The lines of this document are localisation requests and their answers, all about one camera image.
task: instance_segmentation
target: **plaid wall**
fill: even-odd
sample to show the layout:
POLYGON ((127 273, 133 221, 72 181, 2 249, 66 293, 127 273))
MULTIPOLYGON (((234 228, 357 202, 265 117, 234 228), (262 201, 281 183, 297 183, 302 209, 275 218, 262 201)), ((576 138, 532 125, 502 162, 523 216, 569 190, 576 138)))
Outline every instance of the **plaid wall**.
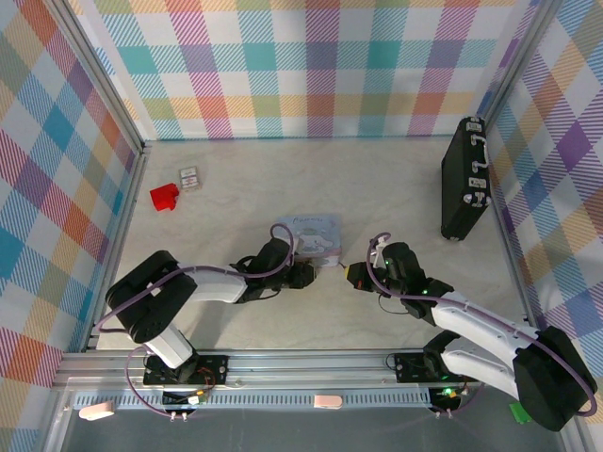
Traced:
POLYGON ((160 139, 451 134, 516 3, 72 0, 160 139))
POLYGON ((29 451, 135 154, 42 1, 0 10, 0 450, 29 451))
MULTIPOLYGON (((603 7, 566 0, 489 136, 532 310, 603 388, 603 7)), ((599 407, 603 407, 600 393, 599 407)), ((588 418, 603 450, 603 409, 588 418)))

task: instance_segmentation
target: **gray floor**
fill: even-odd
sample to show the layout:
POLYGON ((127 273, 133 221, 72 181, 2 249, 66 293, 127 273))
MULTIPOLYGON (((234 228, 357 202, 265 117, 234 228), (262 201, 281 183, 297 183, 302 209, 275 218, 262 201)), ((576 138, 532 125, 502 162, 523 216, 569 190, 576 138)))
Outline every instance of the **gray floor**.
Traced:
MULTIPOLYGON (((156 250, 186 264, 228 265, 256 254, 279 216, 336 213, 344 264, 363 260, 368 240, 389 231, 416 252, 428 276, 520 321, 493 212, 464 242, 440 235, 440 162, 448 144, 448 137, 152 143, 118 277, 156 250), (183 193, 174 211, 156 212, 149 190, 177 182, 178 169, 192 165, 203 187, 183 193)), ((377 297, 353 290, 340 267, 275 299, 187 303, 175 324, 199 348, 422 347, 437 333, 408 315, 382 312, 377 297)), ((98 347, 132 346, 112 334, 98 347)))
POLYGON ((511 399, 485 389, 453 419, 427 409, 271 412, 216 410, 187 423, 145 410, 117 411, 88 422, 76 413, 66 452, 557 452, 560 436, 518 425, 511 399))

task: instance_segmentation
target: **white floor surface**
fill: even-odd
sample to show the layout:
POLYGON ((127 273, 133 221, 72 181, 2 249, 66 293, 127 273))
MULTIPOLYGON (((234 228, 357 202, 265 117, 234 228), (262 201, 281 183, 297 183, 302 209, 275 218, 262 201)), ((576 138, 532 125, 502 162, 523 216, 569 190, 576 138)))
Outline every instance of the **white floor surface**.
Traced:
MULTIPOLYGON (((463 242, 440 235, 440 161, 449 140, 152 143, 118 278, 156 250, 186 264, 228 265, 256 254, 279 216, 337 213, 345 265, 363 260, 368 240, 388 231, 409 244, 428 276, 521 320, 493 209, 463 242), (183 193, 174 211, 156 212, 149 190, 177 183, 178 170, 193 165, 203 187, 183 193)), ((403 311, 391 299, 383 305, 403 311)), ((377 296, 354 290, 341 267, 323 268, 311 286, 275 299, 190 302, 175 324, 198 348, 422 347, 438 333, 409 315, 381 311, 377 296)), ((132 346, 125 335, 103 334, 98 348, 132 346)))

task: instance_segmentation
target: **red block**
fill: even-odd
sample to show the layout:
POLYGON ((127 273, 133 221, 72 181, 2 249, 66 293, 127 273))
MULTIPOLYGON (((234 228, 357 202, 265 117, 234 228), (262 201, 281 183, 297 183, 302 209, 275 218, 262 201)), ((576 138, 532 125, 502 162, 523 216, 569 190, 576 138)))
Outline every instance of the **red block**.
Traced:
POLYGON ((150 191, 153 205, 157 211, 163 209, 173 210, 176 207, 176 198, 180 194, 176 184, 167 184, 150 191))

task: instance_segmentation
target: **small box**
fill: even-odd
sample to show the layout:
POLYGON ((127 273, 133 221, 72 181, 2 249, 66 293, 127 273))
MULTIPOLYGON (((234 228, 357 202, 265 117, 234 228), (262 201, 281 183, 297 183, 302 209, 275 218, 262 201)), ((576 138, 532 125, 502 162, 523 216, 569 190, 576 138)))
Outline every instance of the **small box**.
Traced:
POLYGON ((188 167, 180 169, 180 186, 183 190, 189 191, 201 186, 197 176, 197 167, 188 167))
MULTIPOLYGON (((280 217, 277 223, 286 224, 300 243, 296 261, 311 260, 315 267, 336 266, 341 255, 341 219, 339 215, 299 215, 280 217)), ((276 236, 287 240, 282 229, 274 231, 276 236)))

